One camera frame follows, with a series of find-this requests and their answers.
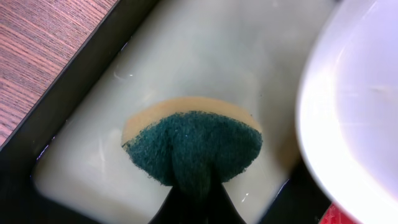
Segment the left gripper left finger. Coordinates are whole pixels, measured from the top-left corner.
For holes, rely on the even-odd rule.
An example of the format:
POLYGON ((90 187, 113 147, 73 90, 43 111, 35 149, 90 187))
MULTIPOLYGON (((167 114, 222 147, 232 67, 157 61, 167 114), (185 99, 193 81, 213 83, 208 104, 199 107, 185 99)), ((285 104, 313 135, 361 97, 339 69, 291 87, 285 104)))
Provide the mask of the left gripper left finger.
POLYGON ((149 224, 199 223, 199 213, 193 200, 178 187, 172 187, 149 224))

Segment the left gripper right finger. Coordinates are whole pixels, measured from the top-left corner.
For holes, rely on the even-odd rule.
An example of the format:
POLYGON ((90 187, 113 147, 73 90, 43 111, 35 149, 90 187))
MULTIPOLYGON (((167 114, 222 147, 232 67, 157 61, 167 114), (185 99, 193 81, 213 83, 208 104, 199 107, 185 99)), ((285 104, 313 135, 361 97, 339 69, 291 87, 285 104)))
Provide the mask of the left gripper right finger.
POLYGON ((246 224, 221 183, 214 183, 211 186, 204 206, 200 210, 200 218, 200 223, 207 224, 246 224))

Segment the green yellow sponge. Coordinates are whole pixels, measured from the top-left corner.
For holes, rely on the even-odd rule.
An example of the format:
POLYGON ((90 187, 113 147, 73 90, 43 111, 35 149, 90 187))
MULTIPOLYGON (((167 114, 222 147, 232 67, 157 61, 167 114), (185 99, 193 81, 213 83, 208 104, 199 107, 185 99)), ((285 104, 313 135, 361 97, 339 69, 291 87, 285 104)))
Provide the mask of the green yellow sponge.
POLYGON ((227 182, 251 165, 262 147, 262 130, 236 105, 188 96, 129 118, 121 146, 152 178, 202 201, 212 184, 227 182))

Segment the white round plate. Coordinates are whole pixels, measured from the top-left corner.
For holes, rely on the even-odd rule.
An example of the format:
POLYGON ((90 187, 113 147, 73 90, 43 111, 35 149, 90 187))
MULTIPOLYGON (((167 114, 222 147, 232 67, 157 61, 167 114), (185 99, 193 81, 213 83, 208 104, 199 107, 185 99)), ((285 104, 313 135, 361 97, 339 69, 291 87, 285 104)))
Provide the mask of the white round plate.
POLYGON ((324 193, 361 223, 397 222, 397 0, 342 1, 301 77, 296 130, 324 193))

